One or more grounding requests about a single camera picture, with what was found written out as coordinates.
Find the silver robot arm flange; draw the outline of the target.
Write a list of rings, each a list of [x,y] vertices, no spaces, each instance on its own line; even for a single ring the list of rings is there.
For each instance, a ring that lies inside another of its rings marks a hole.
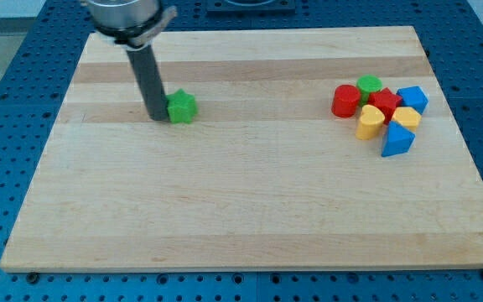
[[[141,49],[178,16],[160,0],[86,0],[95,30],[114,44]]]

